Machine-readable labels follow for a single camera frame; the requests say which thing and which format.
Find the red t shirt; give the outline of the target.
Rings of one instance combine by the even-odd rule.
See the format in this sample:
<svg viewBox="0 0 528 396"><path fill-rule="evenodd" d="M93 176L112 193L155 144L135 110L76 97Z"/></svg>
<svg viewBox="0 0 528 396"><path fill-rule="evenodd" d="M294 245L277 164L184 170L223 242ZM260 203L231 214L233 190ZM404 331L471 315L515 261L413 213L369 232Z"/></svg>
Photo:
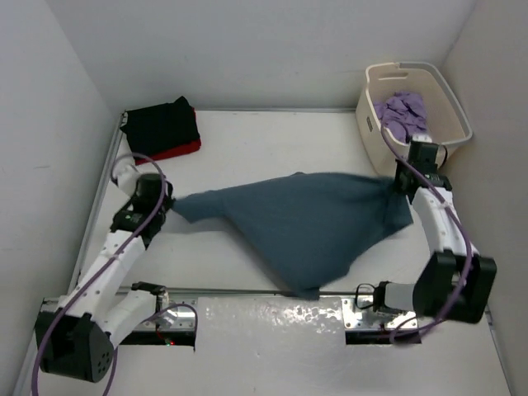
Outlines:
<svg viewBox="0 0 528 396"><path fill-rule="evenodd" d="M198 151L201 147L201 139L188 142L170 139L151 139L139 142L128 141L128 144L132 152L143 154L154 161L160 161Z"/></svg>

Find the black t shirt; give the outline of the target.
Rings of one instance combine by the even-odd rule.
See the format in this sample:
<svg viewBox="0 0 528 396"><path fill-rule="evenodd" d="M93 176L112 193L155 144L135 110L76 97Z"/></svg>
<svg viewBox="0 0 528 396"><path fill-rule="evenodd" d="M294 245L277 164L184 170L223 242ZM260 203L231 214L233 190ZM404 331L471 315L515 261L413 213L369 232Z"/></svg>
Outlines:
<svg viewBox="0 0 528 396"><path fill-rule="evenodd" d="M184 96L174 102L127 111L123 121L120 130L127 143L151 139L181 142L201 139L195 108Z"/></svg>

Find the teal t shirt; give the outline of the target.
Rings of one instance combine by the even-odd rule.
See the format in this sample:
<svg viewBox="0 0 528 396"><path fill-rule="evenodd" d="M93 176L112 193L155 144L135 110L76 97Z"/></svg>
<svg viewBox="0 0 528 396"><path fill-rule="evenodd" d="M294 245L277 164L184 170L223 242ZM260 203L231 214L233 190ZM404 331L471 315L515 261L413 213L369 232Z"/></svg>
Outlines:
<svg viewBox="0 0 528 396"><path fill-rule="evenodd" d="M226 219L293 295L314 300L377 243L412 224L387 177L302 173L175 200L189 223Z"/></svg>

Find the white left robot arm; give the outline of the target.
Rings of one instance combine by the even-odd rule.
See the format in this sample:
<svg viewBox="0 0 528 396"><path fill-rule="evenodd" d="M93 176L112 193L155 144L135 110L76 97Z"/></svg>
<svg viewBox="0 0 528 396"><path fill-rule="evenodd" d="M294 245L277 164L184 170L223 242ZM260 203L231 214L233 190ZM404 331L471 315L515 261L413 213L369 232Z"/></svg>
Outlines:
<svg viewBox="0 0 528 396"><path fill-rule="evenodd" d="M97 258L55 311L35 323L38 346L32 381L45 372L97 383L106 376L116 348L159 310L160 285L115 296L133 265L160 232L173 203L172 184L156 173L141 174L128 201L114 215Z"/></svg>

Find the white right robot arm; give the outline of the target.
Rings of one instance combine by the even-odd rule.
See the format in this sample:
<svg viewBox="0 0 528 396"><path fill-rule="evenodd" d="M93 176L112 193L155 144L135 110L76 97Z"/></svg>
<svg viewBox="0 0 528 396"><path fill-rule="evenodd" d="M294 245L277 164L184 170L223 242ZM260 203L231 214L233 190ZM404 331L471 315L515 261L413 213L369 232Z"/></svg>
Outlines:
<svg viewBox="0 0 528 396"><path fill-rule="evenodd" d="M373 312L413 312L418 317L477 323L488 303L497 265L471 243L456 213L452 186L436 165L438 145L413 140L406 158L396 158L389 185L390 225L416 211L426 235L430 258L413 284L381 281L370 301L356 295L358 309Z"/></svg>

